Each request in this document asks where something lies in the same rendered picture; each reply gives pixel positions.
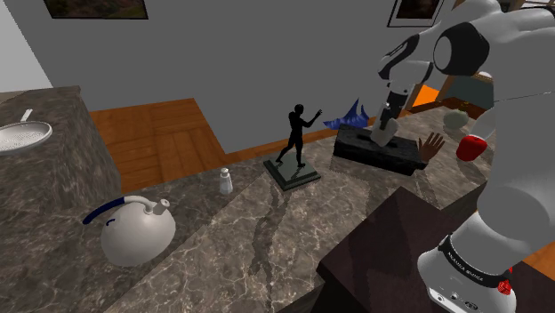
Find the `white salt shaker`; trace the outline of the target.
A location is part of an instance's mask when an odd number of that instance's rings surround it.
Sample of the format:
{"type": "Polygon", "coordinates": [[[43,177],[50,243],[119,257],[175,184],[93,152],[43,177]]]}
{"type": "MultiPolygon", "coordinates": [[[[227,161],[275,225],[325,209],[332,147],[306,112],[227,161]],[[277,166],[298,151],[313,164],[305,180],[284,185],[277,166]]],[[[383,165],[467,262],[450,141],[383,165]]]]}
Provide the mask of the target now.
{"type": "Polygon", "coordinates": [[[220,192],[224,195],[233,191],[232,180],[228,168],[221,168],[220,173],[220,192]]]}

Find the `black tissue box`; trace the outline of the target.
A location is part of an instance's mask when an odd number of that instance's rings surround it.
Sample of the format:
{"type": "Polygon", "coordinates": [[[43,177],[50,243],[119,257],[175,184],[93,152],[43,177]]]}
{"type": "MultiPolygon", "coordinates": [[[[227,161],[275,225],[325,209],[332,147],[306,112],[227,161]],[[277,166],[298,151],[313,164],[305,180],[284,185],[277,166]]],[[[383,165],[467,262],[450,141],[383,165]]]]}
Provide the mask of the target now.
{"type": "Polygon", "coordinates": [[[388,144],[380,147],[371,140],[371,133],[366,128],[341,124],[334,143],[334,155],[406,176],[426,168],[415,140],[394,136],[388,144]]]}

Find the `brown hand figure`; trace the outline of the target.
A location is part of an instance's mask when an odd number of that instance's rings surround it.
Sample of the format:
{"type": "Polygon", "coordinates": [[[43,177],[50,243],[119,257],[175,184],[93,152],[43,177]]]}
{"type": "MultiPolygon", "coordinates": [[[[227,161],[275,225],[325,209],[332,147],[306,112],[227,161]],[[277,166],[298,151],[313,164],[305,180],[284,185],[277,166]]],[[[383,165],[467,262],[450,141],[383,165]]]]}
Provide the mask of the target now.
{"type": "Polygon", "coordinates": [[[418,150],[421,160],[428,163],[445,144],[440,133],[431,132],[426,140],[418,139],[418,150]]]}

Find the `wide dark wall picture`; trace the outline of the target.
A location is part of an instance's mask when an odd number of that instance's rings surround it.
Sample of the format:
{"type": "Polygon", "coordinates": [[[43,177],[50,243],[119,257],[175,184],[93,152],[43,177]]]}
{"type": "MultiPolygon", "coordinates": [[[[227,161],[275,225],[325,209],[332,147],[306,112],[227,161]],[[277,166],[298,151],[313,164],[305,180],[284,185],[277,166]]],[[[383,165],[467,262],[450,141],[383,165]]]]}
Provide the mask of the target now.
{"type": "Polygon", "coordinates": [[[54,19],[146,20],[144,0],[43,0],[54,19]]]}

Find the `blue spiky object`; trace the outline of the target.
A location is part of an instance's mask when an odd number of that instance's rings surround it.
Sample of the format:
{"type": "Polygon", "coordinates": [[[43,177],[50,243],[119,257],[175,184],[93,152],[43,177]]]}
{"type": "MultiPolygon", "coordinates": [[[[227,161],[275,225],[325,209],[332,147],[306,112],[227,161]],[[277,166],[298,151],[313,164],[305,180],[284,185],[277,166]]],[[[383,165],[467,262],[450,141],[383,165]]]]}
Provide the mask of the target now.
{"type": "Polygon", "coordinates": [[[364,106],[360,107],[360,113],[358,113],[358,103],[359,100],[356,100],[345,116],[330,121],[324,121],[323,124],[331,130],[339,130],[342,124],[356,128],[367,127],[370,117],[365,112],[364,106]]]}

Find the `white-framed dark wall picture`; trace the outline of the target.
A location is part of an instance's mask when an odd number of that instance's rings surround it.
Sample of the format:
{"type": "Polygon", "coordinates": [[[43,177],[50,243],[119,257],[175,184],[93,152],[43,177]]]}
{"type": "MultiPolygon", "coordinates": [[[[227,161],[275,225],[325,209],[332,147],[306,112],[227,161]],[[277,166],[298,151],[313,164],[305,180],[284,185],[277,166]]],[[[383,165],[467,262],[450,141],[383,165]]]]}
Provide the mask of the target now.
{"type": "Polygon", "coordinates": [[[395,0],[388,28],[429,28],[445,0],[395,0]]]}

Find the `grey-green round vase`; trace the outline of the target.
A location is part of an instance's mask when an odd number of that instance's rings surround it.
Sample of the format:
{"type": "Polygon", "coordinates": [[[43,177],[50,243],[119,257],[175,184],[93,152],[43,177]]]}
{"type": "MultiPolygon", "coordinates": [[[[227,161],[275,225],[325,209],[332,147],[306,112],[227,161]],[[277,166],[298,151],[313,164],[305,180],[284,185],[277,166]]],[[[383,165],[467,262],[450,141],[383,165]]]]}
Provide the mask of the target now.
{"type": "Polygon", "coordinates": [[[448,129],[460,129],[468,123],[469,119],[469,115],[466,111],[452,109],[445,113],[443,123],[448,129]]]}

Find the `black human figure on base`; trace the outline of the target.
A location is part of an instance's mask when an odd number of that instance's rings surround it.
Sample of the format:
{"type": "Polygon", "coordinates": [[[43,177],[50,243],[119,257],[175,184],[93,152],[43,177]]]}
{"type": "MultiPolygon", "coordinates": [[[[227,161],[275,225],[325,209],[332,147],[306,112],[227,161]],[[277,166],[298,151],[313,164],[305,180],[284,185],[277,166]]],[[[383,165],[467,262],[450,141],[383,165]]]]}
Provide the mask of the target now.
{"type": "Polygon", "coordinates": [[[302,149],[303,129],[310,128],[321,116],[322,110],[318,110],[310,121],[302,118],[303,112],[304,106],[302,104],[294,106],[294,110],[288,114],[291,132],[286,146],[280,151],[278,157],[263,162],[270,176],[283,191],[295,189],[321,178],[321,175],[312,165],[308,164],[302,155],[302,149]]]}

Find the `grey metal pan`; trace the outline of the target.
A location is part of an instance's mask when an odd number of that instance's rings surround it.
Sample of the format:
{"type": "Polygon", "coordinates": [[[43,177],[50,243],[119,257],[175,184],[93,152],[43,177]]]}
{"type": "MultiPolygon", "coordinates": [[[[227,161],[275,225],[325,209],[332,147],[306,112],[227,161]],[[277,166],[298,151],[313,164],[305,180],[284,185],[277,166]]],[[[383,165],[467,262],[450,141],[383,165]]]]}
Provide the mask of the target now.
{"type": "Polygon", "coordinates": [[[28,121],[32,108],[28,108],[20,121],[0,127],[0,156],[9,156],[41,145],[52,135],[50,124],[28,121]]]}

